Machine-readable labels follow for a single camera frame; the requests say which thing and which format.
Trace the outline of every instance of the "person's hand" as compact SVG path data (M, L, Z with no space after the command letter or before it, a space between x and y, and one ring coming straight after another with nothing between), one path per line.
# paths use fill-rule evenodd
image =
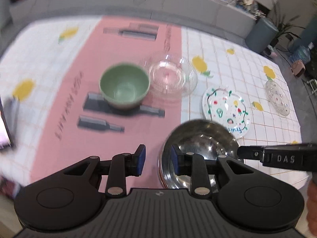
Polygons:
M313 180L308 185L307 195L308 228L313 235L317 236L317 186Z

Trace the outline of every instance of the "glass bowl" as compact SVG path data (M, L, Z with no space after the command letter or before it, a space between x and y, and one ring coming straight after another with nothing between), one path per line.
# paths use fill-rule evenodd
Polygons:
M161 98L179 99L192 93L197 86L196 70L181 55L154 53L144 58L140 65L150 77L150 91Z

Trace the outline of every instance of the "yellow lemon pattern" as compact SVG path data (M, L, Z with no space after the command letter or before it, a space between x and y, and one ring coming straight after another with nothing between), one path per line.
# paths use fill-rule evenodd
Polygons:
M24 80L15 87L12 96L21 102L28 98L34 86L35 83L33 80Z
M263 67L263 71L264 71L264 73L266 74L266 76L267 76L267 79L269 80L269 81L271 81L272 79L275 79L275 73L274 73L274 71L270 68L270 67L268 67L268 66L264 66Z
M227 49L227 53L230 55L234 55L235 54L235 50L233 48Z
M72 36L75 36L77 31L78 31L78 27L68 28L68 29L64 30L60 34L58 42L63 41L64 39L67 39L67 38L71 38Z
M195 56L191 62L193 63L194 67L196 68L197 71L199 71L202 75L207 76L207 77L213 77L210 76L210 71L207 71L207 64L201 58L200 56Z
M252 103L252 105L253 105L256 109L258 109L259 111L263 111L263 107L261 106L260 103L254 101L254 102Z

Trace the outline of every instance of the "pink object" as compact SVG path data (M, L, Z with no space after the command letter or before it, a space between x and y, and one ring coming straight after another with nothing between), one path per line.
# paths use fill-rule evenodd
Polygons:
M157 26L156 40L103 33L104 28L131 28L131 25ZM165 117L132 117L83 111L88 92L99 93L99 79L109 66L120 62L138 64L145 56L164 51L181 54L181 28L155 21L104 17L77 55L64 77L48 116L35 156L31 181L34 182L91 155L109 160L124 152L134 153L139 144L146 146L146 160L140 177L128 177L131 187L161 188L157 162L168 134L180 124L181 101L164 103L150 94L143 104L165 110ZM96 132L78 129L80 115L100 118L125 127L125 132ZM102 179L100 190L104 191Z
M300 77L305 72L305 65L302 60L297 60L292 64L292 72L296 77Z

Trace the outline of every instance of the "glass plate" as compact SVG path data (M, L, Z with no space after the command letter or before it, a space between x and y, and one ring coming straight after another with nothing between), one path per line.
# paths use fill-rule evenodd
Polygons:
M272 103L274 109L283 116L288 116L290 113L289 101L283 89L274 81L265 83L265 91L267 100Z
M241 96L220 85L212 85L202 97L202 110L206 119L215 121L231 132L236 139L249 130L250 113Z

